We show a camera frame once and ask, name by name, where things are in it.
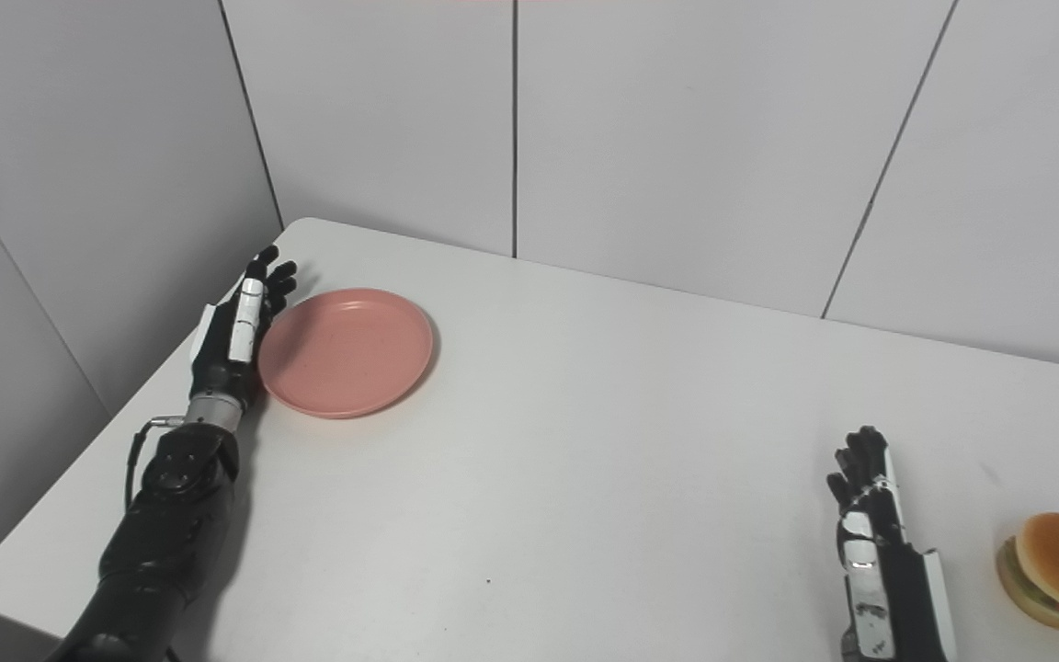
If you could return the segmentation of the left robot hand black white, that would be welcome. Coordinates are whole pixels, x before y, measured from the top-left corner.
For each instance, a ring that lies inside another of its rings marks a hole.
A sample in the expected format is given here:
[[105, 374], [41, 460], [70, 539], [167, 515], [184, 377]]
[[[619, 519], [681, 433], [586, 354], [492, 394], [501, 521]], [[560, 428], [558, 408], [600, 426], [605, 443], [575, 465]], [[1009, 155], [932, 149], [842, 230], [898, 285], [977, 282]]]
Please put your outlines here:
[[200, 330], [199, 348], [190, 362], [190, 398], [223, 395], [241, 409], [259, 398], [262, 339], [294, 293], [297, 272], [294, 261], [280, 260], [277, 245], [249, 261], [233, 293], [211, 307]]

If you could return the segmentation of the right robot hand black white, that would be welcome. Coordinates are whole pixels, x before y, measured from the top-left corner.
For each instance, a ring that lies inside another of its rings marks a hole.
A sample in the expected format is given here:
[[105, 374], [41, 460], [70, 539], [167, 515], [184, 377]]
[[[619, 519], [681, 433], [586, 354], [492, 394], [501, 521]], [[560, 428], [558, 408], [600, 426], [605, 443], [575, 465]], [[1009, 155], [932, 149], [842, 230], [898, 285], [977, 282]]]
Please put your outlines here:
[[887, 440], [870, 425], [846, 436], [826, 482], [837, 501], [837, 557], [845, 571], [845, 661], [954, 661], [952, 612], [938, 550], [907, 537]]

